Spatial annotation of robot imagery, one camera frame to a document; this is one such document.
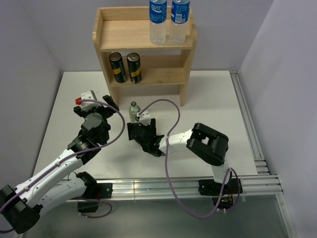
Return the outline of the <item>black can yellow label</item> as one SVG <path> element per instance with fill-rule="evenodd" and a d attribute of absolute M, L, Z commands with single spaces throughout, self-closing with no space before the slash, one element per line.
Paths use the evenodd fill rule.
<path fill-rule="evenodd" d="M 129 76 L 132 83 L 140 83 L 142 80 L 141 60 L 138 53 L 129 53 L 127 55 L 127 64 Z"/>

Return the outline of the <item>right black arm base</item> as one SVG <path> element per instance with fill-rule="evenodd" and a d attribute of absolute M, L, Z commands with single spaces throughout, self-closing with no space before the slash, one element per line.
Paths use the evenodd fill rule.
<path fill-rule="evenodd" d="M 221 184 L 214 182 L 213 179 L 201 179 L 199 180 L 198 192 L 202 196 L 211 196 L 214 206 L 217 203 L 220 195 Z M 235 205 L 238 197 L 234 199 L 234 195 L 241 194 L 243 192 L 240 179 L 231 179 L 228 184 L 224 185 L 221 199 L 217 209 L 226 211 Z"/>

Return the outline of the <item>blue label water bottle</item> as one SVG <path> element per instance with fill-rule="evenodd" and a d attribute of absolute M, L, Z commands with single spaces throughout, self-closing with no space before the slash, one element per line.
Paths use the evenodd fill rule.
<path fill-rule="evenodd" d="M 190 13 L 189 0 L 173 0 L 171 4 L 170 40 L 176 45 L 185 42 Z"/>

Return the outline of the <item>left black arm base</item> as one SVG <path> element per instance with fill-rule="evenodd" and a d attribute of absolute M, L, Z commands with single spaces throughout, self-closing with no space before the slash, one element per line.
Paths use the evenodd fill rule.
<path fill-rule="evenodd" d="M 112 212 L 113 206 L 108 202 L 101 202 L 102 199 L 109 199 L 112 195 L 112 183 L 97 183 L 87 187 L 82 196 L 79 197 L 81 201 L 77 202 L 77 211 L 82 215 L 87 215 L 93 218 L 89 213 L 96 213 L 99 208 L 105 206 L 108 212 L 105 215 L 97 215 L 97 218 L 109 215 Z"/>

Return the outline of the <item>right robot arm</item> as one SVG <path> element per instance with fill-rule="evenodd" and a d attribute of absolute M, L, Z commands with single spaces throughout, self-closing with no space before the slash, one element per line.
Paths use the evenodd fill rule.
<path fill-rule="evenodd" d="M 138 143 L 142 150 L 154 157 L 190 150 L 211 165 L 214 187 L 219 193 L 226 193 L 232 186 L 225 160 L 229 138 L 202 123 L 194 124 L 188 131 L 174 135 L 157 135 L 156 120 L 149 124 L 128 123 L 128 138 Z"/>

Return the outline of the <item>clear glass bottle green cap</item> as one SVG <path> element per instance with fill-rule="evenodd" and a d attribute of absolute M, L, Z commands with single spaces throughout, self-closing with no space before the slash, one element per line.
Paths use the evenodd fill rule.
<path fill-rule="evenodd" d="M 132 101 L 130 103 L 130 107 L 129 107 L 129 118 L 130 118 L 131 123 L 138 122 L 138 120 L 139 120 L 138 113 L 140 111 L 141 111 L 140 106 L 135 101 Z"/>

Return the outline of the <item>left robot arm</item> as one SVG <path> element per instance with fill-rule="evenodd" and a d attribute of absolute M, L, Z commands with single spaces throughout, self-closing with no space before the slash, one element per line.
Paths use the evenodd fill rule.
<path fill-rule="evenodd" d="M 103 96 L 103 100 L 97 101 L 92 91 L 76 99 L 74 112 L 84 119 L 78 136 L 36 175 L 15 187 L 6 185 L 0 190 L 0 213 L 11 226 L 5 234 L 25 233 L 41 216 L 69 199 L 99 204 L 101 197 L 110 197 L 111 191 L 102 194 L 97 181 L 87 172 L 77 173 L 67 183 L 58 184 L 116 141 L 109 138 L 111 127 L 107 119 L 119 113 L 119 107 L 110 95 Z"/>

